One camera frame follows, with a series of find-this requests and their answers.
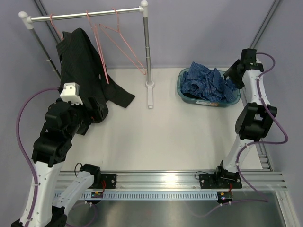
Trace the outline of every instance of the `plastic bin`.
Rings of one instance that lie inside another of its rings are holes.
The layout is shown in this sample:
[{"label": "plastic bin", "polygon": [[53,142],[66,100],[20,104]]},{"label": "plastic bin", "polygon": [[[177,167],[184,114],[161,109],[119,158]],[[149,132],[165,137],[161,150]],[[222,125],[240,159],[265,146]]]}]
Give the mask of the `plastic bin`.
[{"label": "plastic bin", "polygon": [[[182,100],[186,103],[190,103],[190,104],[196,104],[196,105],[211,105],[211,106],[218,106],[218,107],[226,107],[226,106],[229,106],[229,105],[234,105],[236,104],[239,100],[240,100],[240,97],[241,97],[241,94],[240,94],[240,90],[237,89],[233,92],[233,95],[236,97],[236,100],[232,103],[224,103],[224,102],[217,102],[217,103],[212,103],[211,101],[208,101],[208,100],[203,100],[203,99],[195,99],[195,98],[189,98],[189,97],[186,97],[185,95],[183,95],[181,93],[181,87],[180,87],[180,81],[181,79],[183,78],[183,73],[184,72],[188,72],[189,71],[189,68],[186,68],[186,69],[183,69],[180,73],[179,73],[179,77],[178,77],[178,81],[177,81],[177,93],[178,95],[182,98]],[[224,78],[224,71],[219,71],[220,74],[221,74],[221,77]]]}]

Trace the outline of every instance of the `black shirt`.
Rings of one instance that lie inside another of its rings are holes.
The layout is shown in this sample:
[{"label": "black shirt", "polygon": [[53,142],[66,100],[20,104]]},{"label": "black shirt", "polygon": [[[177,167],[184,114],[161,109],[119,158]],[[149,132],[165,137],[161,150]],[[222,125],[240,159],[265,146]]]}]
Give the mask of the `black shirt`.
[{"label": "black shirt", "polygon": [[109,75],[107,84],[100,56],[85,31],[78,28],[72,33],[63,32],[63,36],[64,40],[57,45],[61,61],[60,87],[71,82],[79,84],[79,96],[95,123],[107,116],[107,100],[128,107],[135,96],[117,85]]}]

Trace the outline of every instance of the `blue patterned cloth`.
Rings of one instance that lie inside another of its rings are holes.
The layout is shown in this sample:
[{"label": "blue patterned cloth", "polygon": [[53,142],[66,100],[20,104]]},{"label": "blue patterned cloth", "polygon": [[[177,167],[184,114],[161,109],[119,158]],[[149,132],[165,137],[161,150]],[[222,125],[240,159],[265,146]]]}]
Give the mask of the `blue patterned cloth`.
[{"label": "blue patterned cloth", "polygon": [[189,71],[183,73],[180,87],[183,94],[190,93],[214,103],[231,103],[237,98],[232,94],[237,88],[230,79],[224,80],[216,68],[210,70],[194,62]]}]

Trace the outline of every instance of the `garment rack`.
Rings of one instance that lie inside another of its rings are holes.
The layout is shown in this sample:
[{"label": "garment rack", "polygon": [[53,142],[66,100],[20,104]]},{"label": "garment rack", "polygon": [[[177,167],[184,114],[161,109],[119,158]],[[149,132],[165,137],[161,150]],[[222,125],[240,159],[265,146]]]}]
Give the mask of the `garment rack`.
[{"label": "garment rack", "polygon": [[[133,13],[133,12],[141,12],[143,15],[143,28],[144,28],[144,38],[145,38],[145,52],[146,52],[146,70],[147,70],[147,81],[145,83],[147,87],[147,106],[149,109],[153,108],[153,88],[155,84],[152,80],[152,65],[151,65],[151,54],[150,54],[150,41],[149,41],[149,33],[148,33],[148,10],[147,10],[148,2],[143,0],[139,7],[130,8],[130,9],[118,9],[118,10],[108,10],[108,11],[99,11],[99,12],[90,12],[88,15],[90,17],[96,16],[103,16],[103,15],[110,15],[115,13]],[[47,57],[47,61],[51,64],[53,71],[56,75],[61,78],[61,75],[56,68],[53,60],[49,56],[45,46],[43,45],[41,39],[39,38],[38,34],[36,33],[33,23],[34,22],[41,22],[41,21],[50,21],[50,16],[43,16],[43,17],[30,17],[26,12],[19,12],[19,17],[22,19],[23,23],[25,24],[26,28],[32,33],[34,38],[37,40],[38,44],[42,48],[43,52]],[[75,13],[75,14],[67,14],[67,15],[57,15],[52,16],[52,20],[64,20],[64,19],[73,19],[73,18],[81,18],[87,17],[87,13]]]}]

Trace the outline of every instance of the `perforated metal strip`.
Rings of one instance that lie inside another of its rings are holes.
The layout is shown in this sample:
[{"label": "perforated metal strip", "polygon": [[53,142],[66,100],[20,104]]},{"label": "perforated metal strip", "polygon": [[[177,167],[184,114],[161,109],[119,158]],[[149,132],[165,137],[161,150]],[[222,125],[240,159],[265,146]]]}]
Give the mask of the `perforated metal strip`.
[{"label": "perforated metal strip", "polygon": [[[63,191],[56,191],[58,197]],[[105,192],[103,198],[92,198],[92,192],[85,192],[79,200],[132,200],[132,201],[167,201],[167,200],[218,200],[217,192]]]}]

